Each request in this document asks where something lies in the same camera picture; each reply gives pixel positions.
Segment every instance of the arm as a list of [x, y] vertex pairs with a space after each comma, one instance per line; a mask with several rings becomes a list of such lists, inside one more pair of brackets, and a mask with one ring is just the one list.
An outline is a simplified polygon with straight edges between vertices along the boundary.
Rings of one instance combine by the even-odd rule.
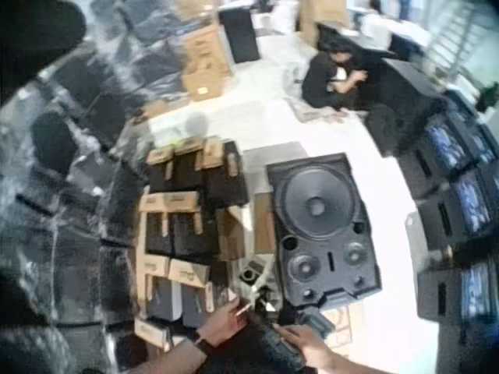
[[[237, 316], [239, 298], [216, 311], [197, 333], [213, 347], [236, 335], [246, 325], [245, 316]], [[206, 361], [206, 355], [189, 340], [170, 352], [131, 370], [129, 374], [193, 374]]]
[[327, 374], [387, 374], [347, 360], [334, 353], [308, 326], [277, 326], [279, 333], [295, 345], [307, 366], [322, 369]]
[[343, 82], [334, 82], [333, 86], [336, 92], [340, 94], [346, 94], [353, 87], [356, 86], [357, 82], [361, 82], [367, 79], [367, 74], [364, 71], [354, 70], [350, 74], [349, 78]]

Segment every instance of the dark hair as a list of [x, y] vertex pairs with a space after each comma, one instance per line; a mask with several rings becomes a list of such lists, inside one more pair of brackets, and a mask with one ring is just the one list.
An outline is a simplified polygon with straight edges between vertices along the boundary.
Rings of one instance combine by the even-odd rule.
[[344, 38], [338, 38], [329, 46], [329, 53], [349, 53], [352, 54], [352, 45]]
[[383, 14], [381, 9], [381, 0], [369, 0], [369, 7], [376, 10], [378, 13]]

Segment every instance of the hand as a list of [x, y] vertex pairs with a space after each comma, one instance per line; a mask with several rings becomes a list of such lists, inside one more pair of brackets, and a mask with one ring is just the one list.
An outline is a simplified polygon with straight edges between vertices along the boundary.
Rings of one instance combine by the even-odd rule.
[[309, 326], [275, 326], [289, 343], [296, 346], [310, 368], [328, 370], [336, 367], [341, 356], [329, 347], [313, 332]]
[[236, 316], [239, 297], [235, 298], [216, 312], [198, 329], [197, 333], [212, 346], [217, 347], [236, 335], [246, 325], [246, 316]]
[[352, 79], [356, 82], [363, 82], [367, 79], [367, 72], [365, 70], [354, 70]]

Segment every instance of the white floor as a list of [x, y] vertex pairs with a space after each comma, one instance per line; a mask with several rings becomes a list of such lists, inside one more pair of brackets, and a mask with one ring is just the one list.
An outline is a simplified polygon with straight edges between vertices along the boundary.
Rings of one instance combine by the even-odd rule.
[[[383, 283], [383, 291], [363, 301], [366, 339], [351, 359], [390, 372], [434, 372], [438, 325], [416, 314], [413, 269], [420, 261], [412, 263], [405, 229], [416, 207], [396, 160], [381, 158], [354, 114], [342, 124], [298, 122], [282, 100], [283, 72], [290, 63], [306, 64], [314, 50], [295, 35], [258, 41], [263, 58], [237, 65], [224, 96], [152, 121], [157, 145], [180, 136], [219, 135], [235, 139], [241, 151], [299, 142], [311, 157], [346, 152], [369, 214]], [[412, 237], [424, 246], [421, 232]]]

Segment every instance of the wristwatch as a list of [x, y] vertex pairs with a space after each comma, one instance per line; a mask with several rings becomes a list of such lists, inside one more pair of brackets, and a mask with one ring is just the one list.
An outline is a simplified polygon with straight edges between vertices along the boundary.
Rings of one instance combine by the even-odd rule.
[[206, 356], [209, 356], [214, 351], [214, 346], [205, 341], [197, 331], [188, 336], [189, 340], [193, 342], [197, 349], [202, 351]]

